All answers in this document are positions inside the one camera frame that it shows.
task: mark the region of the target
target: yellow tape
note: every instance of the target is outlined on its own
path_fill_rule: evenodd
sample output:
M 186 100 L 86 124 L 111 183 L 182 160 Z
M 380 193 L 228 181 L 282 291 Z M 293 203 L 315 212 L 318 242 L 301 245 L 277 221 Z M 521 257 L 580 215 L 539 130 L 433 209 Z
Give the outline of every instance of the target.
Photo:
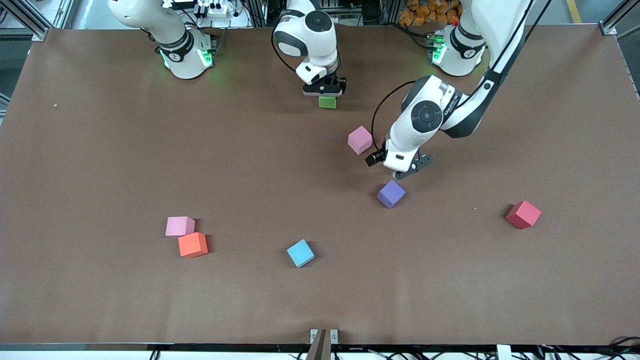
M 571 19 L 574 24 L 582 24 L 580 13 L 578 12 L 578 6 L 575 5 L 575 0 L 566 0 L 566 5 L 569 7 L 571 13 Z

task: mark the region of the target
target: red cube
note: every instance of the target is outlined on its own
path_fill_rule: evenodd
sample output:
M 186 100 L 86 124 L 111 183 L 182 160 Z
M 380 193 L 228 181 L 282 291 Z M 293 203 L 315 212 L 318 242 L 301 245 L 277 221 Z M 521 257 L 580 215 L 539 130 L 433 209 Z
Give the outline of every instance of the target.
M 530 202 L 523 200 L 518 204 L 515 204 L 509 214 L 507 220 L 515 225 L 518 229 L 527 229 L 532 227 L 536 223 L 538 217 L 542 214 L 542 211 L 538 210 Z

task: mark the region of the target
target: floor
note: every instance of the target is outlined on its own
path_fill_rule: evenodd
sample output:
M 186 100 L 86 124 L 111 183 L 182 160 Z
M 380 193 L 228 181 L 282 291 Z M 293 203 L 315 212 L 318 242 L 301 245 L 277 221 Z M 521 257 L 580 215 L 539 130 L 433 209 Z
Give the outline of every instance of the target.
M 57 4 L 61 0 L 41 0 L 35 4 L 47 17 L 56 16 Z M 574 22 L 598 22 L 604 19 L 620 2 L 620 0 L 552 0 L 540 24 L 571 24 Z M 534 5 L 529 24 L 544 7 L 546 1 L 538 0 Z M 127 29 L 119 23 L 109 11 L 106 0 L 76 0 L 72 8 L 73 14 L 66 25 L 73 29 Z M 0 28 L 14 27 L 14 20 L 7 16 Z M 213 26 L 245 26 L 248 18 L 241 12 L 238 18 L 227 22 L 212 24 Z M 618 34 L 640 24 L 640 5 L 630 11 L 616 25 Z M 640 31 L 619 41 L 622 53 L 627 61 L 630 75 L 640 84 Z M 11 96 L 18 80 L 22 64 L 26 59 L 30 42 L 0 41 L 0 92 Z

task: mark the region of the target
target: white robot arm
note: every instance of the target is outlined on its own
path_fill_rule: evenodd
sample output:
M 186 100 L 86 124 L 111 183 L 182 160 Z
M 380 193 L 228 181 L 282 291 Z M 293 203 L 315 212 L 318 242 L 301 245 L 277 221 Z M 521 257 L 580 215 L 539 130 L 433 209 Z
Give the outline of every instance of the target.
M 305 95 L 340 96 L 346 80 L 336 78 L 339 53 L 335 25 L 317 0 L 288 0 L 273 31 L 273 41 L 285 54 L 304 57 L 296 74 L 307 84 Z
M 486 39 L 492 54 L 490 68 L 470 95 L 436 76 L 418 79 L 402 102 L 402 113 L 391 126 L 384 149 L 367 158 L 369 166 L 384 161 L 386 167 L 396 170 L 394 177 L 402 179 L 430 163 L 430 156 L 414 157 L 438 130 L 452 138 L 471 135 L 520 53 L 524 20 L 534 2 L 472 0 L 466 11 L 470 9 L 477 30 Z
M 162 0 L 108 1 L 111 13 L 123 25 L 151 34 L 165 66 L 178 78 L 193 79 L 212 67 L 211 36 L 187 29 L 175 11 L 162 7 Z

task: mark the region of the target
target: brown table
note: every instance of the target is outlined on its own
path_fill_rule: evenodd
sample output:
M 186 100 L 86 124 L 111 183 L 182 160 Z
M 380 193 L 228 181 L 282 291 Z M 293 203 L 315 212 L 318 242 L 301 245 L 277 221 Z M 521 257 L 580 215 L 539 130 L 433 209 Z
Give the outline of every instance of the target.
M 640 332 L 640 106 L 613 37 L 540 26 L 477 132 L 401 182 L 347 134 L 436 71 L 392 28 L 340 28 L 337 110 L 269 30 L 232 30 L 181 81 L 141 31 L 52 30 L 0 131 L 3 343 L 604 344 Z M 449 78 L 471 91 L 481 76 Z M 379 112 L 388 131 L 404 92 Z M 535 227 L 504 220 L 522 199 Z M 179 257 L 166 217 L 213 253 Z M 285 250 L 317 257 L 295 269 Z

